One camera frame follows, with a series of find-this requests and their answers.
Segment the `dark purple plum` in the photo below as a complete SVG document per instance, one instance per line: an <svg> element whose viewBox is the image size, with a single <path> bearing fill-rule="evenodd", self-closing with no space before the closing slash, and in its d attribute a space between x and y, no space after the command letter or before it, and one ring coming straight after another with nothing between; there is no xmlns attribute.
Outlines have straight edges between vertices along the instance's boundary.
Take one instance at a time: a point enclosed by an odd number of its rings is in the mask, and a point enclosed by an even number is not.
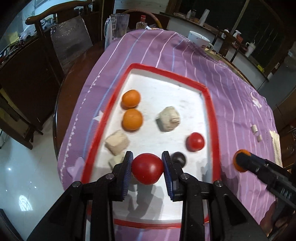
<svg viewBox="0 0 296 241"><path fill-rule="evenodd" d="M174 152L171 154L171 160L173 163L179 164L182 168L186 165L186 157L181 152Z"/></svg>

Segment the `beige foam chunk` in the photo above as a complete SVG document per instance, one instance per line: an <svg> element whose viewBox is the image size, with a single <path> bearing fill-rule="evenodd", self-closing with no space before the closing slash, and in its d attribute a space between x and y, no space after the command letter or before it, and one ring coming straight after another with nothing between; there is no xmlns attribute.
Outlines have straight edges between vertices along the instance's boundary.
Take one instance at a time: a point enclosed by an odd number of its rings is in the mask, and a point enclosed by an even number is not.
<svg viewBox="0 0 296 241"><path fill-rule="evenodd" d="M111 170L113 170L115 165L122 163L124 158L125 158L125 152L122 152L116 156L113 156L111 159L109 159L108 164Z"/></svg>

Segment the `red tomato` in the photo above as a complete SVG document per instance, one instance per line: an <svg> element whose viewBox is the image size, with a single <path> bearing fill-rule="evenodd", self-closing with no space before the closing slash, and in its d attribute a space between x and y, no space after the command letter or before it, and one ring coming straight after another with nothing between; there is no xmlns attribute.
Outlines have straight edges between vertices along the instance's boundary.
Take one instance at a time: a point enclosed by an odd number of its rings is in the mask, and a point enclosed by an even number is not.
<svg viewBox="0 0 296 241"><path fill-rule="evenodd" d="M193 132L186 139L186 147L190 152L196 152L203 149L205 140L200 133Z"/></svg>
<svg viewBox="0 0 296 241"><path fill-rule="evenodd" d="M162 160L151 153L138 155L132 162L132 173L144 185L155 184L164 171Z"/></svg>

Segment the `beige foam cube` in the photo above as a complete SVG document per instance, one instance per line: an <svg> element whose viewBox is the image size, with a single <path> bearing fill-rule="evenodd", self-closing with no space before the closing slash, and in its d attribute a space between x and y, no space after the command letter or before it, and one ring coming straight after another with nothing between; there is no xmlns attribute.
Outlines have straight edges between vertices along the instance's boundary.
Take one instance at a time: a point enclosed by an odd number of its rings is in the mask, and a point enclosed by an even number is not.
<svg viewBox="0 0 296 241"><path fill-rule="evenodd" d="M114 156L119 155L128 147L129 144L130 141L125 132L122 130L117 130L105 140L105 146Z"/></svg>

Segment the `large white foam lump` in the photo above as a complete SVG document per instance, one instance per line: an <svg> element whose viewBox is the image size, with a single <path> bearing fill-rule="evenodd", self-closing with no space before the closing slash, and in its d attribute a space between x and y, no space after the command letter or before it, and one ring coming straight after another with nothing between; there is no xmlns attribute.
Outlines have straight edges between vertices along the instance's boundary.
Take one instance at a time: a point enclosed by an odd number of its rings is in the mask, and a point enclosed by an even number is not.
<svg viewBox="0 0 296 241"><path fill-rule="evenodd" d="M170 132L181 123L181 117L173 106L168 106L159 113L156 123L161 132Z"/></svg>

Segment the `small orange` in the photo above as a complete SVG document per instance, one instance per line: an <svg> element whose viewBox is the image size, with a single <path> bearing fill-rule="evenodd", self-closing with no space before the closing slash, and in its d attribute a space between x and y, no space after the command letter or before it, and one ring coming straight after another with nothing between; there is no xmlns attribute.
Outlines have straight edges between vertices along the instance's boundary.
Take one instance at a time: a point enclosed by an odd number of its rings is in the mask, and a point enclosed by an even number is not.
<svg viewBox="0 0 296 241"><path fill-rule="evenodd" d="M125 108L135 108L141 101L141 95L137 90L128 90L121 99Z"/></svg>
<svg viewBox="0 0 296 241"><path fill-rule="evenodd" d="M136 131L143 124L143 116L137 109L128 109L122 118L122 127L127 131Z"/></svg>

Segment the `large orange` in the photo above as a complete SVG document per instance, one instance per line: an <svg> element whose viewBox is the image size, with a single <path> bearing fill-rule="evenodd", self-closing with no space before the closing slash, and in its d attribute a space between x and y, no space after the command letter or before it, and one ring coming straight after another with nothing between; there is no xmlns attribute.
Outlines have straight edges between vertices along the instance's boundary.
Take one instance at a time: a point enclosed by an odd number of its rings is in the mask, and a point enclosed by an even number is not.
<svg viewBox="0 0 296 241"><path fill-rule="evenodd" d="M238 150L233 156L233 166L238 172L246 172L248 159L251 157L251 153L247 150Z"/></svg>

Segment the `white foam ball piece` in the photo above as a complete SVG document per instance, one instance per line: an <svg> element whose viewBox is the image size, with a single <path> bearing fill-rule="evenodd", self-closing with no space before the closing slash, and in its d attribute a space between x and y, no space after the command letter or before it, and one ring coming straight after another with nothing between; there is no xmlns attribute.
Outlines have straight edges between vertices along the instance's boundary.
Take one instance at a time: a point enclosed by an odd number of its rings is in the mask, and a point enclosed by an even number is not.
<svg viewBox="0 0 296 241"><path fill-rule="evenodd" d="M253 125L251 126L251 131L252 131L252 133L253 133L254 135L258 132L258 128L257 128L257 126L256 126L255 124L253 124Z"/></svg>

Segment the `white towel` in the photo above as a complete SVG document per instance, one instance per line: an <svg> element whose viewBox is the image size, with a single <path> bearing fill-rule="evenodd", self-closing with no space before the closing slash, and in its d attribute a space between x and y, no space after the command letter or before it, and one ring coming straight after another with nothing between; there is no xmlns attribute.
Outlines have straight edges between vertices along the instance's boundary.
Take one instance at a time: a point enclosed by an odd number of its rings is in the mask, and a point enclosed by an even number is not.
<svg viewBox="0 0 296 241"><path fill-rule="evenodd" d="M276 131L269 130L274 150L275 163L280 167L283 167L281 159L281 148L280 148L280 136Z"/></svg>

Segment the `purple striped tablecloth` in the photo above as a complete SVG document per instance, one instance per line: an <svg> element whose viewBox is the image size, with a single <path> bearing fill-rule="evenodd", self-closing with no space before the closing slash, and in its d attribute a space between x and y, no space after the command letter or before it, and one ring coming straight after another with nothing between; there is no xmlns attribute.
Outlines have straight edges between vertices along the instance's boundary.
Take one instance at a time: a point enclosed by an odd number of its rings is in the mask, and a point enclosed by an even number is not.
<svg viewBox="0 0 296 241"><path fill-rule="evenodd" d="M215 106L219 131L223 182L260 224L272 229L275 198L250 173L237 172L232 157L239 149L275 161L269 130L276 131L266 99L235 75L229 67L208 56L194 43L173 31L139 30L109 45L87 75L70 112L67 131L58 155L58 174L63 188L79 180L88 150L119 78L132 63L171 71L205 85ZM254 135L251 126L258 132ZM256 136L261 134L262 141Z"/></svg>

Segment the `red rimmed white tray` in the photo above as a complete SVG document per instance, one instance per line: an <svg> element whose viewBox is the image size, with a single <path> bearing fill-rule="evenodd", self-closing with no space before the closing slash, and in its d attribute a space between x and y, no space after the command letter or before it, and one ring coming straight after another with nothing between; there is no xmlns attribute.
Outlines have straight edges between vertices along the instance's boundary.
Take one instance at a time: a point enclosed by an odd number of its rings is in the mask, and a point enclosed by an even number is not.
<svg viewBox="0 0 296 241"><path fill-rule="evenodd" d="M105 146L105 140L123 129L125 110L121 99L132 89L141 95L137 109L144 121L139 130L126 132L129 139L127 149L134 156L142 153L161 156L164 151L170 154L181 152L186 157L184 172L208 183L220 179L218 127L207 87L173 72L133 63L121 75L103 112L89 148L82 182L96 181L111 172L108 161L113 154ZM156 118L168 106L177 110L181 123L170 132L161 132ZM205 140L205 146L200 151L190 152L186 147L186 139L193 132L200 133ZM153 185L131 181L125 200L113 203L114 222L122 226L174 228L181 225L181 216L182 203L170 200L164 177Z"/></svg>

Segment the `wooden chair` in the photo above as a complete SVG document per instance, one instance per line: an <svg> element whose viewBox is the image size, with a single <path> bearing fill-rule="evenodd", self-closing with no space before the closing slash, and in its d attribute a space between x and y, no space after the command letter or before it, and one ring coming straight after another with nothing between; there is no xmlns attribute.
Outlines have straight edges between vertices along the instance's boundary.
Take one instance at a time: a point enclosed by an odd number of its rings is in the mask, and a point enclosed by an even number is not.
<svg viewBox="0 0 296 241"><path fill-rule="evenodd" d="M28 17L25 23L34 25L37 35L43 37L41 20L50 15L57 17L57 23L50 28L50 37L66 74L81 54L102 41L103 9L104 1L67 1Z"/></svg>

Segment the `white ceramic mug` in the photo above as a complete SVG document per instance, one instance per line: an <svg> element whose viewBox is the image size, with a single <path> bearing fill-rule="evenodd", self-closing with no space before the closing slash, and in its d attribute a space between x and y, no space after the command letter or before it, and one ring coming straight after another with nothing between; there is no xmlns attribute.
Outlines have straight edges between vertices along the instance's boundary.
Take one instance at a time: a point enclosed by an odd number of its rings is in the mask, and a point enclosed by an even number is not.
<svg viewBox="0 0 296 241"><path fill-rule="evenodd" d="M188 35L188 40L189 42L194 43L196 46L200 47L206 52L213 50L213 45L211 44L210 40L200 33L190 31Z"/></svg>

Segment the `clear glass pitcher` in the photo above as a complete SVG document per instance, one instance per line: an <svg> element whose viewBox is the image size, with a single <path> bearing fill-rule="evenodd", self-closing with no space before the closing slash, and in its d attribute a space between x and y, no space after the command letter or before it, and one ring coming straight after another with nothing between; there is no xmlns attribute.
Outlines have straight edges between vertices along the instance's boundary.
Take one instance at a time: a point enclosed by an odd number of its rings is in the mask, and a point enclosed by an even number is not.
<svg viewBox="0 0 296 241"><path fill-rule="evenodd" d="M105 49L127 33L129 14L111 14L104 25Z"/></svg>

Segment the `red capped glass bottle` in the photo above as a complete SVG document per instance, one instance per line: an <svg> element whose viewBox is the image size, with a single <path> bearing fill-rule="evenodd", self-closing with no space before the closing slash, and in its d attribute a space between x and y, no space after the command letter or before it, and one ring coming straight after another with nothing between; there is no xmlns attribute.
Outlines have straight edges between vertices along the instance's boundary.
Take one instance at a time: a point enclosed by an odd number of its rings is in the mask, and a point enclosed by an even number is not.
<svg viewBox="0 0 296 241"><path fill-rule="evenodd" d="M144 30L147 28L146 16L141 15L140 21L136 24L136 30Z"/></svg>

